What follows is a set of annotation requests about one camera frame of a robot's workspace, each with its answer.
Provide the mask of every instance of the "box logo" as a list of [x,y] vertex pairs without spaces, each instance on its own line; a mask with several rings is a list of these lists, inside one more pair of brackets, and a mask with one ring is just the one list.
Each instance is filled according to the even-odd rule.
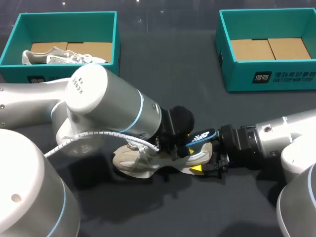
[[28,76],[28,80],[29,80],[30,83],[45,82],[44,76]]
[[256,72],[252,83],[268,83],[272,72]]

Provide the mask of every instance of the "sneaker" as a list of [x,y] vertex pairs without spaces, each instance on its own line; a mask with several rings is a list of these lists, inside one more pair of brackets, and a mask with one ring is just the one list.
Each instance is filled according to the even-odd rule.
[[64,51],[52,47],[46,53],[33,53],[25,50],[22,53],[22,64],[69,64],[69,63],[107,63],[102,58],[92,57],[90,54],[79,54],[70,50]]
[[212,156],[210,142],[190,147],[192,154],[175,160],[167,153],[156,153],[148,147],[132,143],[118,148],[114,154],[113,165],[122,173],[135,178],[149,178],[157,170],[172,166],[182,173],[201,174],[190,169],[193,166],[209,162]]

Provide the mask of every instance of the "white cable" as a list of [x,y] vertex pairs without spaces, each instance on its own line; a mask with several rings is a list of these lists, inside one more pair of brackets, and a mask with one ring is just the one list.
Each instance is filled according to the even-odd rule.
[[159,151],[159,148],[156,147],[155,145],[153,145],[153,144],[151,144],[149,142],[146,142],[146,141],[144,141],[142,139],[139,139],[137,137],[132,137],[132,136],[129,136],[129,135],[118,133],[118,132],[100,131],[100,132],[82,132],[82,133],[79,133],[79,134],[75,135],[73,138],[68,139],[67,141],[65,141],[62,144],[58,145],[57,147],[55,147],[51,151],[47,152],[44,156],[46,158],[50,157],[51,155],[55,154],[56,152],[58,152],[59,150],[61,150],[65,146],[69,145],[70,143],[72,143],[74,141],[77,141],[77,140],[81,139],[82,137],[93,136],[93,135],[109,135],[109,136],[119,137],[119,138],[123,138],[125,140],[130,140],[130,141],[133,141],[133,142],[138,142],[140,144],[143,144],[143,145],[149,147],[150,149],[154,150],[155,152]]

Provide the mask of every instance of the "shoelace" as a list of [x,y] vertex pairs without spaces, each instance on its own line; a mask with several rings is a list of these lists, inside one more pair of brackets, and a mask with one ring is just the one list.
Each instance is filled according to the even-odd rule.
[[140,160],[143,160],[145,163],[147,163],[148,166],[151,166],[151,164],[148,160],[148,157],[147,157],[148,147],[146,147],[138,142],[135,142],[135,141],[127,140],[127,142],[131,148],[138,149],[137,158],[136,158],[135,163],[134,163],[133,167],[131,168],[130,172],[133,172],[133,170],[138,166]]
[[90,54],[79,54],[70,50],[67,50],[66,52],[66,63],[72,63],[73,61],[78,61],[79,63],[92,63],[92,56]]

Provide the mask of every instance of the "yellow sticker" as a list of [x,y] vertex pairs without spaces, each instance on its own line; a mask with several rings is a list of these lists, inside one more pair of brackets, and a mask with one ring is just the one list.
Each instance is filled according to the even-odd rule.
[[196,171],[202,171],[202,165],[192,166],[190,169],[196,170]]

